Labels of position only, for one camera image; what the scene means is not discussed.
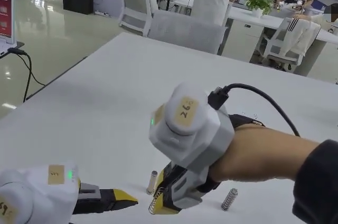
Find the potted plant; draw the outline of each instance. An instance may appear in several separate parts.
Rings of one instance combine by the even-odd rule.
[[[264,14],[271,11],[273,0],[247,0],[246,6],[252,10],[252,14],[261,18]]]

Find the label sticker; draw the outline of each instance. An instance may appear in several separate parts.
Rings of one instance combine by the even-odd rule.
[[[161,121],[164,114],[164,104],[162,104],[156,111],[155,111],[155,125]]]
[[[178,125],[189,127],[195,117],[199,102],[188,96],[182,98],[180,105],[176,109],[175,122]]]
[[[0,196],[0,219],[5,224],[14,224],[17,216],[17,210],[12,207],[6,199]]]
[[[48,184],[64,184],[64,165],[49,165]]]

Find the metal spring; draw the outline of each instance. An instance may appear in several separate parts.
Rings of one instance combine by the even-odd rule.
[[[154,208],[155,208],[155,205],[156,205],[156,201],[157,199],[159,198],[159,196],[161,196],[161,194],[163,193],[164,191],[164,188],[161,187],[157,190],[157,192],[155,193],[154,197],[153,197],[153,200],[151,201],[149,207],[148,207],[148,211],[151,213],[151,214],[155,214],[154,212]]]
[[[224,199],[222,205],[221,205],[221,208],[224,210],[224,211],[227,211],[230,206],[232,205],[232,203],[234,202],[234,199],[237,197],[238,195],[238,191],[237,189],[233,188],[230,190],[230,192],[228,193],[226,199]]]

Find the computer screen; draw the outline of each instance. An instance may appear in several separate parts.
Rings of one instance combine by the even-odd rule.
[[[0,35],[11,38],[13,34],[12,0],[0,0]]]

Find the monitor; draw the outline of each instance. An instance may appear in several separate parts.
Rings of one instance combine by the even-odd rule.
[[[0,0],[0,39],[15,43],[14,0]]]

